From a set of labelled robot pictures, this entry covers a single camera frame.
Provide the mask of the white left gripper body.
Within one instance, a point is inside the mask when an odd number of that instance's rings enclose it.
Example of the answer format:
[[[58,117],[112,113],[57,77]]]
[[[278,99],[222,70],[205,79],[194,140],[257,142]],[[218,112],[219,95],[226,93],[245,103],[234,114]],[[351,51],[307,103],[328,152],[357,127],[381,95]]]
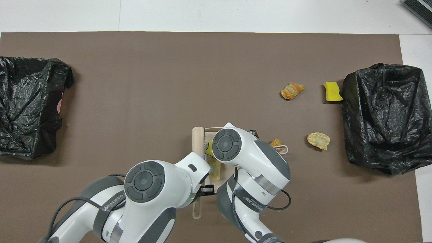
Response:
[[[211,171],[210,165],[195,152],[190,152],[182,160],[174,164],[182,173],[185,174],[186,179],[186,203],[193,203],[197,198],[202,186],[202,183],[208,177]]]

